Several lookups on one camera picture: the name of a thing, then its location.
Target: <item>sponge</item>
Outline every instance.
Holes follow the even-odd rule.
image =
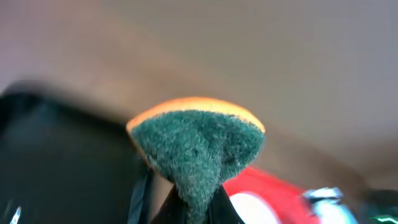
[[[259,153],[265,128],[246,109],[212,98],[166,101],[127,124],[147,163],[173,182],[189,223],[203,223],[215,190]]]

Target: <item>ceiling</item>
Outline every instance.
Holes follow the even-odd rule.
[[[0,3],[0,19],[25,19],[0,22],[3,74],[58,73],[75,86],[96,83],[120,95],[135,88],[148,99],[126,98],[138,111],[184,95],[232,100],[368,179],[398,171],[397,1],[101,0],[98,11],[106,9],[106,20],[95,13],[91,3],[97,0],[79,1],[79,7],[27,2]],[[77,41],[76,33],[85,41]],[[123,36],[115,42],[113,33]],[[143,46],[145,53],[136,58],[132,52]],[[116,54],[135,62],[116,60]],[[148,68],[148,58],[166,71],[163,77],[152,75],[158,68]],[[175,73],[170,63],[186,73]],[[151,71],[132,83],[107,81],[109,74],[133,77],[142,68]],[[97,76],[82,75],[87,73]],[[1,85],[14,78],[3,75]],[[168,91],[155,95],[147,82]],[[97,97],[109,93],[92,91]]]

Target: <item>orange sponge layer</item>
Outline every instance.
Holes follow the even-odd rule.
[[[134,127],[140,125],[149,118],[153,118],[167,112],[187,110],[234,115],[245,122],[252,123],[257,126],[263,133],[266,132],[264,125],[262,125],[262,123],[247,109],[224,100],[206,97],[187,97],[163,102],[129,121],[127,124],[127,130],[130,132]]]

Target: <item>scrub sponge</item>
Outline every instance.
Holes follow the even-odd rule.
[[[188,222],[203,223],[215,190],[259,153],[265,128],[249,111],[211,98],[167,101],[127,124],[148,164],[173,182]]]

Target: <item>blurry background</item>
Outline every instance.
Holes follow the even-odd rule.
[[[306,189],[398,190],[398,9],[387,0],[2,0],[0,88],[39,79],[127,118],[171,98],[240,104],[255,162]]]

